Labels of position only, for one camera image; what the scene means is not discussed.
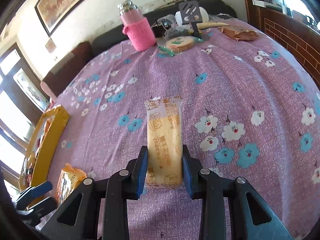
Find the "fuzzy pink cover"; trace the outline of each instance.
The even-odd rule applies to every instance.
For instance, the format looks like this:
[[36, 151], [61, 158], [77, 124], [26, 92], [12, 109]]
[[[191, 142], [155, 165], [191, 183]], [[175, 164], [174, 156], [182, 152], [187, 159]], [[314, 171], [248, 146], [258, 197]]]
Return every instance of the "fuzzy pink cover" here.
[[122, 32], [128, 35], [136, 51], [147, 50], [156, 44], [155, 35], [145, 17], [139, 22], [125, 26]]

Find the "brown brick wall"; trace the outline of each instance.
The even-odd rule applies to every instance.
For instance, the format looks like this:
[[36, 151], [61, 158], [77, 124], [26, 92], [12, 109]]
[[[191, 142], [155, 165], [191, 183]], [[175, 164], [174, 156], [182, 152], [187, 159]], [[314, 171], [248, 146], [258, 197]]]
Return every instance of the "brown brick wall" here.
[[310, 74], [320, 88], [320, 54], [302, 38], [264, 18], [265, 33], [285, 47]]

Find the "white wall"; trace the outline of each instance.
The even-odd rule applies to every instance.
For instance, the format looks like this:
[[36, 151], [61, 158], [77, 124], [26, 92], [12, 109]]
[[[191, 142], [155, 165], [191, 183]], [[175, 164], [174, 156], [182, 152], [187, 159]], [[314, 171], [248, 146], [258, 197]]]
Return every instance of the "white wall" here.
[[[82, 41], [92, 41], [96, 36], [108, 31], [119, 23], [117, 4], [125, 0], [84, 0], [58, 26], [52, 34], [57, 48], [49, 54], [45, 48], [48, 36], [44, 31], [34, 9], [38, 0], [27, 0], [20, 8], [22, 15], [17, 37], [22, 49], [30, 59], [30, 66], [43, 77], [60, 60]], [[153, 10], [156, 0], [132, 0], [136, 5], [144, 6], [143, 10]], [[246, 21], [244, 0], [223, 0], [233, 7], [241, 20]]]

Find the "brown sofa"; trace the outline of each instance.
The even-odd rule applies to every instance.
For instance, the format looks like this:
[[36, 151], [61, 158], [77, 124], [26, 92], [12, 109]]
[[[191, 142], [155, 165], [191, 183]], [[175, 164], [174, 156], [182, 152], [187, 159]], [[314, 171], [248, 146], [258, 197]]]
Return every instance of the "brown sofa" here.
[[55, 101], [92, 58], [90, 43], [80, 43], [48, 72], [41, 82], [42, 90]]

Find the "glass door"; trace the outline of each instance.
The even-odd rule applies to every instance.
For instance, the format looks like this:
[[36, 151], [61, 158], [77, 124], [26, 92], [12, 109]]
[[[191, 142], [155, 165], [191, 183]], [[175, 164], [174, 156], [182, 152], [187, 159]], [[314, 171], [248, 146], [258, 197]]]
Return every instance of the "glass door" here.
[[29, 140], [49, 105], [41, 91], [39, 79], [14, 44], [0, 57], [0, 166], [14, 187]]

